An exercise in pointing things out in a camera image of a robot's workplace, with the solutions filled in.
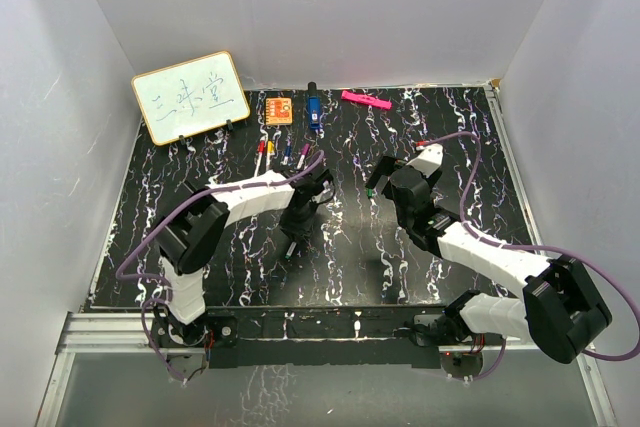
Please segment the blue stapler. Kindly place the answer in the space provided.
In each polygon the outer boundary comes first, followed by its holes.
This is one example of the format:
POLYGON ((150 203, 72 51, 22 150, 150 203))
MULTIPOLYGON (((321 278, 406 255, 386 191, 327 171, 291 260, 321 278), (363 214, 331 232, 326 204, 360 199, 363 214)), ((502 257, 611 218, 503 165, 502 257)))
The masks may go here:
POLYGON ((309 82, 307 85, 307 113, 310 129, 319 131, 321 128, 322 109, 315 82, 309 82))

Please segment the white pen with red tip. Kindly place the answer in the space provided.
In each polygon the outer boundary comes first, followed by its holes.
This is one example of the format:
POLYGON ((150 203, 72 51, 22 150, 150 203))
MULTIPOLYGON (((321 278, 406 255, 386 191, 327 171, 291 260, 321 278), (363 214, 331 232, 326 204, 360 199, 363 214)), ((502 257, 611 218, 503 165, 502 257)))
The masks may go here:
POLYGON ((264 153, 259 153, 258 149, 257 149, 257 157, 256 157, 256 162, 255 162, 255 168, 254 168, 254 177, 257 177, 259 175, 260 166, 261 166, 261 162, 262 162, 263 156, 264 156, 264 153))

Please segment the small orange notebook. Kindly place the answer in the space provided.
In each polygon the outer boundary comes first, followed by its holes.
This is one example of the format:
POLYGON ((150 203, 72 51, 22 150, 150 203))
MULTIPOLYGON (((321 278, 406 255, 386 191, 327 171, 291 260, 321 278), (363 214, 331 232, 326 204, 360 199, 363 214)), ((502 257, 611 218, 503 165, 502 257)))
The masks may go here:
POLYGON ((268 98, 265 105, 265 122, 268 126, 291 125, 293 104, 290 98, 268 98))

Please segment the pink plastic tool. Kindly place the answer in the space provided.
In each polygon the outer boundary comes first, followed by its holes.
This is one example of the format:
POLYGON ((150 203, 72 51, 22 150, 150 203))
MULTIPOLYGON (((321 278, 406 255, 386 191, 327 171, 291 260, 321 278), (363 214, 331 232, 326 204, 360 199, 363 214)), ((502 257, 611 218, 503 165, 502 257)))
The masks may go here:
POLYGON ((342 91, 341 99, 381 110, 390 110, 392 108, 392 103, 389 100, 379 99, 367 94, 358 94, 348 90, 342 91))

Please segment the aluminium frame rail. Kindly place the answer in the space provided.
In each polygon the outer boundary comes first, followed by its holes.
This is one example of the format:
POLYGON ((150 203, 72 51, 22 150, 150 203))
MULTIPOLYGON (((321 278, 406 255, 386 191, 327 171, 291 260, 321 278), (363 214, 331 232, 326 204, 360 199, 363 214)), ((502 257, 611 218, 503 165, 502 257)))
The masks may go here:
POLYGON ((195 426, 195 391, 172 379, 137 314, 68 314, 38 426, 195 426))

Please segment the white pen with yellow tip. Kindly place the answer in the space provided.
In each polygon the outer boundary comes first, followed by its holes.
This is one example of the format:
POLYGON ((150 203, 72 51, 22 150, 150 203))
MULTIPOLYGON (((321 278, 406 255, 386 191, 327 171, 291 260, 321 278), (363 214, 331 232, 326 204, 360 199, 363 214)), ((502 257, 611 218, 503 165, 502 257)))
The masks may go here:
POLYGON ((265 157, 265 169, 269 171, 271 169, 272 158, 275 152, 275 146, 272 141, 267 142, 266 157, 265 157))

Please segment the white pen with purple tip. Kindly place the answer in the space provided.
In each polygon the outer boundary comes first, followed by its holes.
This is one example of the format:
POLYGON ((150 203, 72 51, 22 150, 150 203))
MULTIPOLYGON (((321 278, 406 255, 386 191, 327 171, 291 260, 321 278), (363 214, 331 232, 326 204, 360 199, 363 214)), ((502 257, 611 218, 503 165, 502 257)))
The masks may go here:
POLYGON ((309 149, 310 149, 310 144, 309 143, 305 143, 303 148, 302 148, 302 150, 301 150, 301 152, 300 152, 299 159, 298 159, 298 162, 296 164, 296 169, 297 170, 301 170, 303 168, 305 159, 306 159, 307 154, 309 152, 309 149))

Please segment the small whiteboard with yellow frame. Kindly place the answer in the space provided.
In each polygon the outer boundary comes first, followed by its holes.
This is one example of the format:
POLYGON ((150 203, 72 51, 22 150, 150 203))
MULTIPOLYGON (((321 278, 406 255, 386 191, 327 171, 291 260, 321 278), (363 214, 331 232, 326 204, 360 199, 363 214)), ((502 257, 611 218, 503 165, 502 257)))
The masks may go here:
POLYGON ((139 74, 131 86, 157 146, 225 127, 250 115, 227 51, 139 74))

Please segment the white pen with blue tip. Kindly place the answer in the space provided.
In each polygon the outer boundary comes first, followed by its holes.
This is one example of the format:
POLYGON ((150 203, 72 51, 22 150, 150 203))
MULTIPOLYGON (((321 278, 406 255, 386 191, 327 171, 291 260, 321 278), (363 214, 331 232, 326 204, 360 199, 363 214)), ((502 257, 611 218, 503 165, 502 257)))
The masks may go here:
POLYGON ((291 143, 288 142, 284 149, 281 165, 287 165, 289 163, 290 156, 291 156, 291 143))

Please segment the white pen with green tip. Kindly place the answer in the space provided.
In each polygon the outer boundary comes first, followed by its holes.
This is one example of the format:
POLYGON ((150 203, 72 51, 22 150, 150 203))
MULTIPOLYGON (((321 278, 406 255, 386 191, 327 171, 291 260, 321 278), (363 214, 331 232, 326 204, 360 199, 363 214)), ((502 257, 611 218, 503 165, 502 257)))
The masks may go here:
POLYGON ((290 259, 292 257, 293 252, 295 251, 295 248, 296 248, 296 242, 291 242, 285 254, 286 259, 290 259))

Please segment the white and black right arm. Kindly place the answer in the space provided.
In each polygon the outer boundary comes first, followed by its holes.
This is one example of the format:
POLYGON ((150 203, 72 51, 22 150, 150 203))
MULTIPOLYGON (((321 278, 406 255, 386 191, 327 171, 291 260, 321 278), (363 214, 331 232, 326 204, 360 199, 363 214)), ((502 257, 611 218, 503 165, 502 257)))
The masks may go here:
POLYGON ((422 152, 403 161, 384 155, 366 182, 392 201, 399 226, 421 250, 465 266, 508 291, 493 297, 470 289, 425 328, 438 342, 471 342, 498 334, 534 343, 551 359, 571 363, 612 322, 612 314, 584 263, 567 254, 548 258, 512 250, 470 228, 438 206, 432 189, 441 175, 442 155, 422 152))

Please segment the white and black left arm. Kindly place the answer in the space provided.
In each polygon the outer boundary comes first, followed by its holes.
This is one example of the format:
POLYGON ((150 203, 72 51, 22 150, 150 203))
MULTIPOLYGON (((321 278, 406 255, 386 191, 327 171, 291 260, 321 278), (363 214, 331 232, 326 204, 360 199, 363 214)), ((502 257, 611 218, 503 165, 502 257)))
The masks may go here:
POLYGON ((224 230, 269 211, 281 213, 278 227, 293 244, 311 233, 323 195, 335 192, 333 176, 323 166, 306 173, 269 170, 257 177, 217 186, 199 198, 191 185, 184 188, 192 203, 156 236, 160 263, 170 283, 171 299, 162 328, 176 343, 194 346, 206 334, 204 267, 214 256, 224 230))

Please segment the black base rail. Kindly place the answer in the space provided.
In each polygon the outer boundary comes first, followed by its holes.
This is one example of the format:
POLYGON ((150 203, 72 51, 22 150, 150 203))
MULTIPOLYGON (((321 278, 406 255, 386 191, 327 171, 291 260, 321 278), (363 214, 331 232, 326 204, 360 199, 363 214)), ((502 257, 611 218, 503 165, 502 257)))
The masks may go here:
POLYGON ((439 348, 416 328, 436 319, 439 307, 210 308, 204 324, 213 335, 209 366, 258 365, 441 367, 439 348))

